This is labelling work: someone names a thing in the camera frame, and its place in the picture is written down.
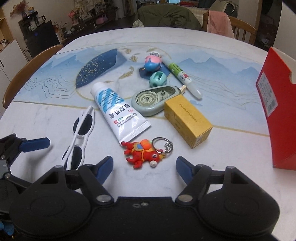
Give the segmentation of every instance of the dark green coat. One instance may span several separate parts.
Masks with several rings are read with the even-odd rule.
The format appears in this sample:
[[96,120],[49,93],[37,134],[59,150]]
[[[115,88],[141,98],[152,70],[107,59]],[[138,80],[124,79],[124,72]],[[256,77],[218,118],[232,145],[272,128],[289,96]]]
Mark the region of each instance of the dark green coat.
[[144,27],[175,27],[202,30],[193,13],[181,6],[155,4],[138,9],[135,21],[140,20]]

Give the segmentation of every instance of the green label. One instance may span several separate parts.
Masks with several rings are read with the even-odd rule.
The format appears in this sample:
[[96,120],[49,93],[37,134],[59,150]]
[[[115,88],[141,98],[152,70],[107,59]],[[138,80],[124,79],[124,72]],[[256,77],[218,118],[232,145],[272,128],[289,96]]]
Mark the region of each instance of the green label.
[[168,69],[170,71],[172,71],[172,73],[175,75],[175,76],[178,76],[178,74],[180,72],[182,72],[183,70],[178,66],[176,65],[175,63],[171,63],[169,66],[168,66]]

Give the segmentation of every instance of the red horse keychain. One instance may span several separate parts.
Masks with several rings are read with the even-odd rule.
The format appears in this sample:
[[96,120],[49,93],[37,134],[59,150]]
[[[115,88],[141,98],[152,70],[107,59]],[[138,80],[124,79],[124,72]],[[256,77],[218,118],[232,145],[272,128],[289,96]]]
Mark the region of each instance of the red horse keychain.
[[[153,145],[156,140],[165,140],[165,152],[162,149],[156,149]],[[122,142],[122,146],[126,147],[125,155],[132,155],[133,158],[126,160],[133,164],[135,169],[142,167],[144,161],[149,161],[150,166],[156,167],[165,155],[173,150],[173,143],[166,138],[157,137],[150,142],[149,140],[142,140],[141,142]]]

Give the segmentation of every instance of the sunglasses lens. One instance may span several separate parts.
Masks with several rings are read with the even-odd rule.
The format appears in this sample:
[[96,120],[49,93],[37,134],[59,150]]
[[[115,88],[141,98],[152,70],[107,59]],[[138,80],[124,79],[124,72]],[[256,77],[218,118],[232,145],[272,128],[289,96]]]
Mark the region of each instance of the sunglasses lens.
[[[78,122],[79,122],[79,119],[77,118],[76,121],[75,121],[75,123],[74,123],[74,126],[73,126],[73,132],[76,131]],[[81,126],[78,134],[81,135],[81,136],[84,136],[86,133],[88,133],[89,130],[90,130],[90,128],[91,128],[92,122],[93,122],[92,116],[90,114],[88,114],[85,117],[85,120],[82,123],[82,126]]]
[[[71,163],[71,170],[76,170],[78,168],[81,159],[82,159],[82,150],[81,150],[81,148],[79,146],[74,146],[73,156],[72,156],[72,163]],[[67,162],[68,162],[68,159],[65,161],[65,164],[64,164],[64,169],[65,170],[67,169]]]

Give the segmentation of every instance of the red box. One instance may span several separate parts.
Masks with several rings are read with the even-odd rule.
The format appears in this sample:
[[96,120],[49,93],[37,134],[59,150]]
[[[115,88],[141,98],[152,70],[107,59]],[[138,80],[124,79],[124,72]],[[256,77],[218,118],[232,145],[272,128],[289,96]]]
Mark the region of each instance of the red box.
[[275,168],[296,170],[296,61],[270,48],[256,82]]

